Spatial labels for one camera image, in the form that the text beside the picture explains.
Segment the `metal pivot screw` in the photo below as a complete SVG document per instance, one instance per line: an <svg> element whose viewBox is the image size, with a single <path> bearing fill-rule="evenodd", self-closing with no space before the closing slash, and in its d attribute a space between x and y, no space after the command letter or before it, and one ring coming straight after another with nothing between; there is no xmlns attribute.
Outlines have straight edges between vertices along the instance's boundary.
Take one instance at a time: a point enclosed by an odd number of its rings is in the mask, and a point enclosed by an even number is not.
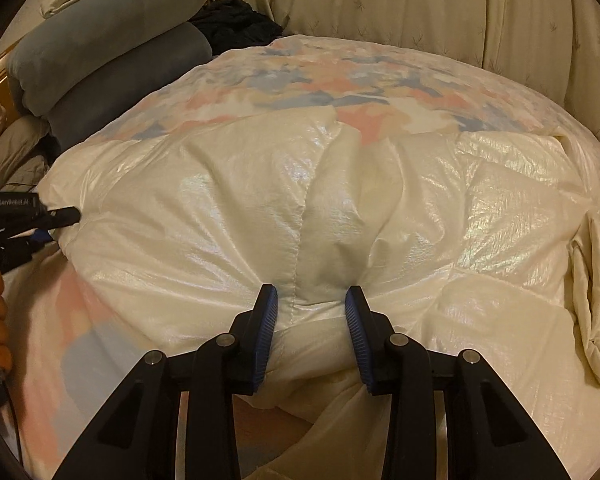
<svg viewBox="0 0 600 480"><path fill-rule="evenodd" d="M160 361L162 361L162 352L159 350L151 350L144 354L144 362L148 365L157 365Z"/></svg>
<svg viewBox="0 0 600 480"><path fill-rule="evenodd" d="M462 358L468 363L475 365L480 360L480 354L475 350L465 350L462 352Z"/></svg>
<svg viewBox="0 0 600 480"><path fill-rule="evenodd" d="M389 343L394 346L405 346L409 342L409 338L400 332L389 336Z"/></svg>
<svg viewBox="0 0 600 480"><path fill-rule="evenodd" d="M216 337L216 344L218 346L231 346L235 343L235 336L233 334L220 334Z"/></svg>

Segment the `blue pillow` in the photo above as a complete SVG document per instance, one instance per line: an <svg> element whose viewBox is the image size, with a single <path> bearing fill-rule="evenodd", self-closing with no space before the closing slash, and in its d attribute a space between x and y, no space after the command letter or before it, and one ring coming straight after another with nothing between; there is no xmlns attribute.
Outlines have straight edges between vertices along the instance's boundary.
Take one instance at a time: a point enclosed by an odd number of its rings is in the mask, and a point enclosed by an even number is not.
<svg viewBox="0 0 600 480"><path fill-rule="evenodd" d="M183 23L172 28L109 61L69 90L47 114L51 133L64 152L143 97L210 60L211 47L196 27Z"/></svg>
<svg viewBox="0 0 600 480"><path fill-rule="evenodd" d="M206 0L79 0L30 31L9 54L11 94L44 116L105 63L186 22Z"/></svg>

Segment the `black cable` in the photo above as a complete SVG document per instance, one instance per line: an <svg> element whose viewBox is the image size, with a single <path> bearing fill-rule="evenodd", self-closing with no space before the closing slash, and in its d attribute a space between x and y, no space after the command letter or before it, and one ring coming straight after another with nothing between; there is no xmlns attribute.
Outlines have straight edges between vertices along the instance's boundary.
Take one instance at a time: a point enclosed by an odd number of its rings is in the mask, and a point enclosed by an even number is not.
<svg viewBox="0 0 600 480"><path fill-rule="evenodd" d="M13 428L16 431L16 446L18 447L18 460L20 462L20 465L24 467L24 458L22 456L22 443L20 442L20 428L18 426L18 418L16 417L16 408L13 405L13 400L11 399L9 389L7 388L7 383L3 382L2 386L4 386L4 391L7 394L7 399L9 401L9 409L11 410L11 420L13 421Z"/></svg>

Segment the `white comforter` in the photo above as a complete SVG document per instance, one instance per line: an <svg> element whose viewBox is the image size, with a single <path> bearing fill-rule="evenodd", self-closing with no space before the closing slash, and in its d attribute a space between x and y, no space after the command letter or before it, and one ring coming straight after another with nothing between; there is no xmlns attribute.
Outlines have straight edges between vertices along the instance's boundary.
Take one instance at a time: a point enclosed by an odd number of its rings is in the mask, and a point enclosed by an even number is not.
<svg viewBox="0 0 600 480"><path fill-rule="evenodd" d="M63 251L170 354L224 332L276 285L251 402L314 426L252 479L379 477L389 402L359 382L352 284L427 348L480 351L573 478L600 464L600 178L567 131L362 143L334 108L296 108L80 145L39 191L81 208ZM442 447L442 418L439 434Z"/></svg>

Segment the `beige curtain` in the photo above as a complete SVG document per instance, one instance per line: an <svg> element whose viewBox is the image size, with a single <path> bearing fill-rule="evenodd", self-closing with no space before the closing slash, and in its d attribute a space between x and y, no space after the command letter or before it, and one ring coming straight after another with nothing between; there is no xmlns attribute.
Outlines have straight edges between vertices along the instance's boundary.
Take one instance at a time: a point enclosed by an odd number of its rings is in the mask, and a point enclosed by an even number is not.
<svg viewBox="0 0 600 480"><path fill-rule="evenodd" d="M245 0L287 34L442 54L544 94L600 140L595 0Z"/></svg>

